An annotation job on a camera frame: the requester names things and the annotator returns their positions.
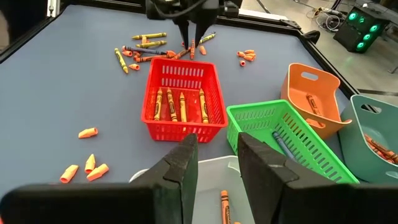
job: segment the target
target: black table frame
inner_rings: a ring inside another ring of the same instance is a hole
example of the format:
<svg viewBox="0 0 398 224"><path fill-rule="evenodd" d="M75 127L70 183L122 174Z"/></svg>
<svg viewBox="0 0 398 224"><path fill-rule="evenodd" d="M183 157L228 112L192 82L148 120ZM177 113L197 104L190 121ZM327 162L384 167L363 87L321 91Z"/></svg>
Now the black table frame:
<svg viewBox="0 0 398 224"><path fill-rule="evenodd" d="M136 3L113 0L71 0L62 2L60 15L63 10L70 4L80 4L84 6L101 7L106 9L115 9L120 11L143 14L145 13L144 0L137 0ZM25 43L27 43L31 38L33 38L55 19L56 18L52 17L47 18L46 20L42 21L40 24L32 28L28 33L20 37L19 40L17 40L15 43L6 47L6 49L4 49L3 53L0 55L0 63L5 61L8 57L10 57L14 52L21 48ZM347 98L350 98L352 95L359 94L359 91L355 89L344 78L344 76L326 59L326 57L317 49L313 42L303 36L303 32L299 29L289 27L281 21L243 15L238 15L236 17L218 16L216 24L232 27L241 27L245 29L254 29L265 32L275 32L285 35L293 35L301 41L304 48L310 53L315 61L321 66L321 68L324 69L324 71L334 74L340 79L340 90Z"/></svg>

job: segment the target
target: white plastic bin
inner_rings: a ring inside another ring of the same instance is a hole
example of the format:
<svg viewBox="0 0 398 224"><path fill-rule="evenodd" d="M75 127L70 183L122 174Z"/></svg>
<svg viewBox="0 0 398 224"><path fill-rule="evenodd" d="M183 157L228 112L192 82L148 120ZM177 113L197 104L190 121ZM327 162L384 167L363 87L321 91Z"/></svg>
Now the white plastic bin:
<svg viewBox="0 0 398 224"><path fill-rule="evenodd" d="M140 170L130 182L143 174ZM200 161L198 166L198 185L193 208L193 224L220 224L221 191L227 190L231 223L254 223L248 197L244 190L237 156L224 156Z"/></svg>

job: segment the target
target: plastic basket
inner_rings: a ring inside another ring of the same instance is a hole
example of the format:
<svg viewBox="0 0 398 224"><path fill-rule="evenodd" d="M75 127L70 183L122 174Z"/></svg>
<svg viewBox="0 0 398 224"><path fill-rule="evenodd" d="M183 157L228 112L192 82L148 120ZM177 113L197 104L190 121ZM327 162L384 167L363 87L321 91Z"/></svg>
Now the plastic basket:
<svg viewBox="0 0 398 224"><path fill-rule="evenodd" d="M337 183L358 183L288 101L229 106L227 114L227 138L235 154L239 132L246 132L284 154L272 137L272 132L277 131L301 165Z"/></svg>
<svg viewBox="0 0 398 224"><path fill-rule="evenodd" d="M292 63L282 85L280 98L289 101L315 132L325 139L351 122L341 122L335 96L339 86L340 80L328 72ZM313 112L307 94L312 95L321 115Z"/></svg>
<svg viewBox="0 0 398 224"><path fill-rule="evenodd" d="M130 182L145 170L134 174ZM236 156L224 156L198 163L198 184L193 207L193 224L219 224L221 217L221 191L227 190L231 223L254 223L250 204L244 189L239 161Z"/></svg>
<svg viewBox="0 0 398 224"><path fill-rule="evenodd" d="M159 88L163 91L160 121L154 121L155 102ZM170 119L167 88L173 93L178 122ZM203 89L209 118L201 122L199 90ZM187 122L180 122L180 93L185 95ZM227 126L226 110L215 65L206 62L157 58L150 65L141 120L146 123L153 140L181 141L196 133L199 142L210 142Z"/></svg>
<svg viewBox="0 0 398 224"><path fill-rule="evenodd" d="M376 112L364 107L375 108ZM398 107L354 95L341 117L352 119L338 134L347 167L360 179L374 183L398 183L398 166L380 158L369 148L364 134L398 153L396 127Z"/></svg>

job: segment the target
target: blue table surface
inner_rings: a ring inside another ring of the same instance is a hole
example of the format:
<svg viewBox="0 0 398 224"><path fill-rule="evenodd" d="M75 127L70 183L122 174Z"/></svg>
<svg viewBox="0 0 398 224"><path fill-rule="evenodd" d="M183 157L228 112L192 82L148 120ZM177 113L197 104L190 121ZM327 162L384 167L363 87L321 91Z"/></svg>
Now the blue table surface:
<svg viewBox="0 0 398 224"><path fill-rule="evenodd" d="M290 63L320 68L294 36L219 25L208 30L213 31L207 55L196 54L195 60L216 65L226 106L279 99ZM91 153L110 167L95 182L127 182L176 145L153 141L141 121L150 63L126 76L114 54L115 47L139 43L131 36L158 32L167 32L160 39L168 41L159 50L182 49L172 21L68 6L0 64L0 196L25 184L58 183L71 164L80 166L72 183L87 182L83 169ZM236 52L246 49L256 50L257 58L241 68ZM342 111L348 99L340 91L336 97ZM95 138L77 138L93 126L99 130ZM341 158L337 136L326 143ZM232 154L225 129L199 145L199 160Z"/></svg>

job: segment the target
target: red plastic basket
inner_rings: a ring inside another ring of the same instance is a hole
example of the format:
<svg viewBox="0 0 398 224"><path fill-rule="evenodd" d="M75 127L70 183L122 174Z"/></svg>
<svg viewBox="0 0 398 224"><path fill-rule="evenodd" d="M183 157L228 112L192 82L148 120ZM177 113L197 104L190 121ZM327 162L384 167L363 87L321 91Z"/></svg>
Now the red plastic basket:
<svg viewBox="0 0 398 224"><path fill-rule="evenodd" d="M160 121L154 121L159 88L163 91ZM173 122L170 118L167 88L173 93L178 122ZM208 124L201 122L200 89L205 92ZM187 122L180 120L181 92L185 97ZM148 126L153 140L181 141L187 134L196 133L199 142L210 142L221 128L228 125L216 66L206 62L154 59L150 65L141 120Z"/></svg>

